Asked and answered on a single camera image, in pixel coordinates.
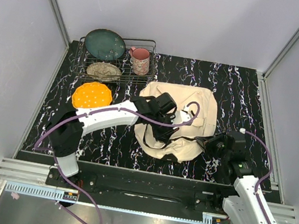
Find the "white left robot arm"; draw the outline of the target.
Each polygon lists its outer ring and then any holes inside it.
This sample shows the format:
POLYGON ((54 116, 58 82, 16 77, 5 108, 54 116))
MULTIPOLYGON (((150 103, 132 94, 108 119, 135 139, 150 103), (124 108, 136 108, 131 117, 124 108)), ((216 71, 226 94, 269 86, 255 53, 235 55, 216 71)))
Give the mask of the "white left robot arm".
POLYGON ((103 107, 85 108, 72 103, 65 106, 51 119, 41 140, 47 138, 61 170, 58 180, 66 188, 78 183, 79 167, 76 151, 83 136, 113 126, 150 125, 152 135, 161 142, 170 140, 171 135, 184 123, 183 111, 166 92, 157 97, 135 96, 124 102, 103 107))

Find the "cream canvas student bag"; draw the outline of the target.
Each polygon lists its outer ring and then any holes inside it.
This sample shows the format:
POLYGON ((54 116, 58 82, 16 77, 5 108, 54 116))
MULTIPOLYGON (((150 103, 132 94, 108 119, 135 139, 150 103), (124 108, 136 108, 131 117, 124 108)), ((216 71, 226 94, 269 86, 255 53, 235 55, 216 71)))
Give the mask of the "cream canvas student bag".
POLYGON ((166 142, 155 140, 151 123, 136 124, 135 137, 143 151, 153 158, 173 162, 192 160, 202 152, 194 138, 214 135, 217 123, 217 101, 209 89, 163 82, 149 83, 139 95, 158 97, 164 92, 167 92, 176 102, 177 117, 183 110, 197 117, 191 125, 175 128, 176 132, 166 142))

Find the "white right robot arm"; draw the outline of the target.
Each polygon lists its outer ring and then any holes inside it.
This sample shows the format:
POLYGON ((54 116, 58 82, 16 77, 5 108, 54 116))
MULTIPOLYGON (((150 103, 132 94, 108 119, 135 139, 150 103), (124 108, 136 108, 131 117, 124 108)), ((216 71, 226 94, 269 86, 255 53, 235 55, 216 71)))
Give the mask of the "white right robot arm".
POLYGON ((204 154, 221 161, 220 181, 232 185, 234 195, 221 192, 211 201, 212 209, 225 213, 233 224, 278 224, 261 190, 246 152, 247 131, 231 131, 211 137, 196 137, 204 154))

